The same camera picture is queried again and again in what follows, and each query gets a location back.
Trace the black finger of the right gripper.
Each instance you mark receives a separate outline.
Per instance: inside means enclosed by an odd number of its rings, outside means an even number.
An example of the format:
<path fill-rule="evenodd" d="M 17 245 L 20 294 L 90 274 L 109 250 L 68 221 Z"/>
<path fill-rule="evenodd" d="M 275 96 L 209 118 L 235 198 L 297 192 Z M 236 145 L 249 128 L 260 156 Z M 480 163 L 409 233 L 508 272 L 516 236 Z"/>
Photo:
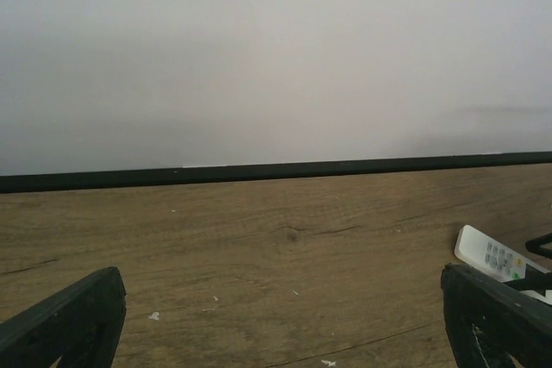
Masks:
<path fill-rule="evenodd" d="M 552 259 L 552 250 L 548 245 L 552 243 L 552 233 L 536 237 L 525 242 L 525 248 L 528 252 Z"/>

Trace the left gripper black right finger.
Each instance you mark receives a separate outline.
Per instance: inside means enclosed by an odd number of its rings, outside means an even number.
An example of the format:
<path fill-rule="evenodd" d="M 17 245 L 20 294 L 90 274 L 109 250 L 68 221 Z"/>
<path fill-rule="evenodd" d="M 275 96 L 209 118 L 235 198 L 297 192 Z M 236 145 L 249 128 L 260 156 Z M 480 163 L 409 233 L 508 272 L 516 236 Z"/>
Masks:
<path fill-rule="evenodd" d="M 459 367 L 550 367 L 551 306 L 524 294 L 549 273 L 501 283 L 469 265 L 442 270 L 443 316 Z"/>

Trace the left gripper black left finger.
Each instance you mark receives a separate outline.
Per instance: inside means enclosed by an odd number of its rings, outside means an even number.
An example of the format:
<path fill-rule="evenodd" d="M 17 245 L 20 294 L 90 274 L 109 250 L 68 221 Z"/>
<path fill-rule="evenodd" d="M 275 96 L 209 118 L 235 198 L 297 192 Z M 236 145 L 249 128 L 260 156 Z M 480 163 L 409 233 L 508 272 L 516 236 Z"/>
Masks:
<path fill-rule="evenodd" d="M 126 316 L 118 268 L 94 271 L 1 323 L 2 367 L 110 367 Z"/>

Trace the white remote control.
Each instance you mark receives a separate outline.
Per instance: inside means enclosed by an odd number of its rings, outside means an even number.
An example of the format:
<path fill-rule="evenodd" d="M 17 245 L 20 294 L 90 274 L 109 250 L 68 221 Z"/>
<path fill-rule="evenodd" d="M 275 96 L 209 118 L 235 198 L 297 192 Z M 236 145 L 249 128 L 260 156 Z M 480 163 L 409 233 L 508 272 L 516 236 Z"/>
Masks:
<path fill-rule="evenodd" d="M 549 273 L 546 268 L 469 225 L 463 226 L 458 233 L 455 256 L 502 283 Z"/>

